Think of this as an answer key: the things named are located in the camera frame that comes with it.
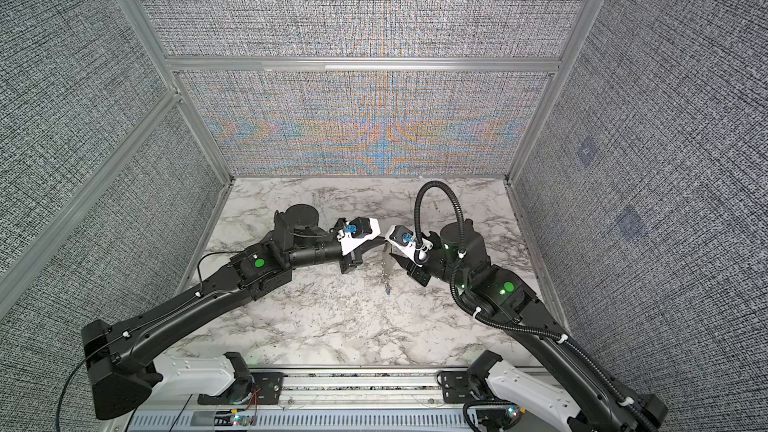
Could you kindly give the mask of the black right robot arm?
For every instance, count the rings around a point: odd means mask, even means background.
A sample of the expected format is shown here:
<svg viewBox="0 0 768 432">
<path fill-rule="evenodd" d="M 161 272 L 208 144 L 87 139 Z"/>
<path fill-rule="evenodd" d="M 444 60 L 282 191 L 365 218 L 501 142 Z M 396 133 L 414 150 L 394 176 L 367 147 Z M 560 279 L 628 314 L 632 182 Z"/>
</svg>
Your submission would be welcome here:
<svg viewBox="0 0 768 432">
<path fill-rule="evenodd" d="M 492 263 L 471 220 L 450 223 L 416 246 L 403 225 L 385 234 L 395 259 L 421 284 L 435 277 L 454 285 L 459 307 L 522 345 L 555 380 L 531 377 L 485 351 L 468 368 L 478 403 L 505 401 L 526 409 L 557 431 L 656 431 L 668 412 L 653 394 L 640 394 L 609 374 L 553 317 L 516 273 Z"/>
</svg>

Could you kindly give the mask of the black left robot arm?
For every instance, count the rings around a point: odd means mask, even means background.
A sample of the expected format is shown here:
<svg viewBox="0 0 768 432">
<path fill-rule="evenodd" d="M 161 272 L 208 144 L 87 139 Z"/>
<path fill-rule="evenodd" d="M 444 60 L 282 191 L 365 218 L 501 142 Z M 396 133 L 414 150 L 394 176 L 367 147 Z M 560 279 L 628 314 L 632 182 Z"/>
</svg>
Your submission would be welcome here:
<svg viewBox="0 0 768 432">
<path fill-rule="evenodd" d="M 118 418 L 159 391 L 170 378 L 161 369 L 161 355 L 191 332 L 289 283 L 297 268 L 335 262 L 347 273 L 384 242 L 374 218 L 340 218 L 329 230 L 318 223 L 318 211 L 308 204 L 276 212 L 271 231 L 199 284 L 129 319 L 114 324 L 97 319 L 84 326 L 97 419 Z"/>
</svg>

